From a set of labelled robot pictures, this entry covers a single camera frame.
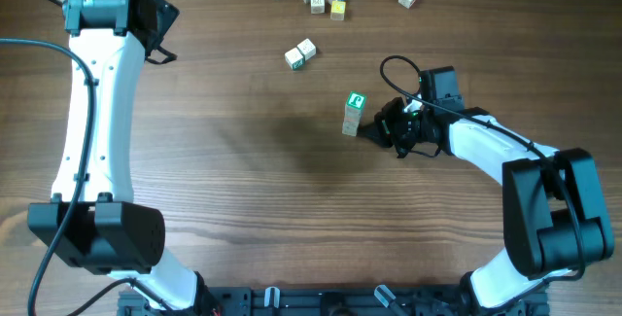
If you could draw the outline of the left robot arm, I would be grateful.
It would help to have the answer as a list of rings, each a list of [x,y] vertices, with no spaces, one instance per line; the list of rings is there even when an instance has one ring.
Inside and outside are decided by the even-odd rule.
[[[207,315],[201,276],[164,246],[162,214],[134,201],[129,144],[143,66],[178,16],[165,0],[64,0],[73,60],[63,158],[51,198],[28,209],[48,258],[130,285],[156,311]]]

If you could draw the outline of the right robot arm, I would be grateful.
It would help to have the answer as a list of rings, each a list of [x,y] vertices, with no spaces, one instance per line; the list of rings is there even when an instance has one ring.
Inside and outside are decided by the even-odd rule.
[[[487,111],[466,108],[453,67],[418,74],[414,93],[401,91],[357,135],[399,158],[422,143],[465,160],[502,189],[503,249],[467,273],[454,297],[437,298],[459,315],[536,313],[536,295],[554,281],[580,279],[609,259],[614,236],[592,156],[560,151],[503,127]]]

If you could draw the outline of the red letter A block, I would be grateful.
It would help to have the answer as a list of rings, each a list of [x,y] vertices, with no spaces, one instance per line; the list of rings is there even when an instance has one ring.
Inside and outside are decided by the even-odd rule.
[[[362,113],[360,111],[348,110],[344,114],[344,121],[342,124],[342,133],[344,135],[356,137],[361,122]]]

